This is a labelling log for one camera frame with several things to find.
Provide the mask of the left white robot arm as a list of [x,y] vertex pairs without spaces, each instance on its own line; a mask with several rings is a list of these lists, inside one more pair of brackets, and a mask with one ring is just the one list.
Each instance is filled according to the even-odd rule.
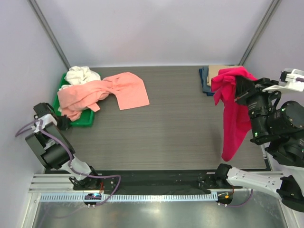
[[74,148],[62,134],[71,127],[70,119],[56,115],[48,103],[39,103],[33,109],[34,132],[25,140],[44,168],[71,173],[69,180],[74,190],[99,189],[102,181],[95,169],[75,156]]

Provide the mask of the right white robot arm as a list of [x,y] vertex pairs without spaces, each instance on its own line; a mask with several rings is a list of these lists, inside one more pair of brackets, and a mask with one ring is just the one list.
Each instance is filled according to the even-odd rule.
[[223,189],[246,187],[271,195],[290,209],[304,210],[304,108],[296,101],[287,101],[277,109],[282,93],[267,92],[278,82],[268,78],[252,80],[237,76],[235,102],[248,108],[256,145],[268,143],[265,151],[290,175],[272,178],[220,164],[214,175],[215,184]]

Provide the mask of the green plastic bin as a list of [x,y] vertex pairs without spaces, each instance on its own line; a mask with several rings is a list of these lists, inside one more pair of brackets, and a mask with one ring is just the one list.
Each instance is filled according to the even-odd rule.
[[[60,79],[60,82],[58,85],[58,89],[60,89],[62,86],[69,85],[69,83],[65,80],[65,76],[66,76],[66,73],[64,73],[61,76],[61,79]],[[58,110],[59,109],[59,99],[58,99],[57,94],[55,95],[52,107],[55,110],[55,114],[61,116],[61,112]],[[79,119],[71,122],[70,124],[72,127],[91,127],[93,125],[94,117],[95,117],[95,113],[93,111],[91,111],[90,109],[86,109],[81,113]]]

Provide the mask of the magenta t shirt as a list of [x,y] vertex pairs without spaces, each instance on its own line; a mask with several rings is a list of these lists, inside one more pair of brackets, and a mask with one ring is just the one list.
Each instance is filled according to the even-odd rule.
[[248,108],[235,102],[237,77],[256,80],[243,66],[221,69],[218,75],[211,80],[211,90],[214,92],[215,105],[219,101],[224,104],[224,141],[221,157],[226,162],[234,157],[247,133],[251,130]]

